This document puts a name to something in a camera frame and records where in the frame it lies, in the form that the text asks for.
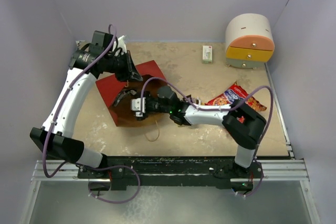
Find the red paper bag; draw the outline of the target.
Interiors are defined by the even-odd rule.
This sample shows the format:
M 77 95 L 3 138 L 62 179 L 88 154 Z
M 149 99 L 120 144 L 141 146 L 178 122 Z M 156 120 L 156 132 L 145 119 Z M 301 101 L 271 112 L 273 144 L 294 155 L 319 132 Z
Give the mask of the red paper bag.
M 138 121 L 131 111 L 131 100 L 140 96 L 142 87 L 151 77 L 165 76 L 154 60 L 136 66 L 143 78 L 141 82 L 119 82 L 114 75 L 96 82 L 98 91 L 117 127 L 145 127 L 161 120 L 164 115 L 150 114 L 145 120 Z

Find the yellow candy packet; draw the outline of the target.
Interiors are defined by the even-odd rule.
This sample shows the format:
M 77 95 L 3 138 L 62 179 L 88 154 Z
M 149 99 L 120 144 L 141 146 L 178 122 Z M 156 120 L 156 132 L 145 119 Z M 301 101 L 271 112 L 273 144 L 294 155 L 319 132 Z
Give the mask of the yellow candy packet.
M 200 98 L 193 98 L 193 97 L 191 97 L 191 98 L 189 98 L 189 100 L 190 100 L 192 103 L 195 103 L 195 104 L 197 104 L 197 105 L 202 105 L 202 101 L 201 101 Z

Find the large red snack bag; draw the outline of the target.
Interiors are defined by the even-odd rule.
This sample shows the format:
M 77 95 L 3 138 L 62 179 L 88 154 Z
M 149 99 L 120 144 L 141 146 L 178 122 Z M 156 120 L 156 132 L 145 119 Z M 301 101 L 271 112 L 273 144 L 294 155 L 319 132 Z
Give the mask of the large red snack bag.
M 234 82 L 229 88 L 227 88 L 222 94 L 216 96 L 215 98 L 209 100 L 205 103 L 205 105 L 211 106 L 220 106 L 232 104 L 235 100 L 243 100 L 248 96 L 248 93 L 245 89 Z M 245 102 L 251 108 L 253 108 L 257 112 L 264 112 L 267 110 L 267 107 L 262 105 L 258 100 L 254 97 L 250 97 Z

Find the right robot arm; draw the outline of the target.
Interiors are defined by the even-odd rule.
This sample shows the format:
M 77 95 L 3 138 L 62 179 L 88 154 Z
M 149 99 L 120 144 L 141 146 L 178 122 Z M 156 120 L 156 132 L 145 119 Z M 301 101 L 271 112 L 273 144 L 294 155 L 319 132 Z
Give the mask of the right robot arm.
M 257 146 L 267 128 L 266 119 L 241 99 L 220 106 L 193 103 L 180 99 L 169 86 L 158 88 L 157 94 L 135 88 L 122 90 L 110 107 L 119 117 L 129 116 L 142 121 L 154 114 L 166 113 L 177 125 L 222 126 L 237 143 L 234 173 L 246 177 L 252 171 Z

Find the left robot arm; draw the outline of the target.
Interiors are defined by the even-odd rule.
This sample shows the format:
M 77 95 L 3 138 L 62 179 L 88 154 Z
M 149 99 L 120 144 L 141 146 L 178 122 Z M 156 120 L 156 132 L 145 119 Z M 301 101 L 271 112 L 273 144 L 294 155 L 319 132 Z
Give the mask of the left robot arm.
M 96 178 L 107 174 L 107 156 L 72 137 L 86 96 L 104 72 L 114 74 L 118 82 L 142 81 L 125 37 L 95 31 L 92 41 L 72 54 L 64 87 L 50 115 L 41 127 L 30 132 L 30 138 L 42 152 L 43 167 L 47 166 L 47 158 L 52 157 L 88 166 Z

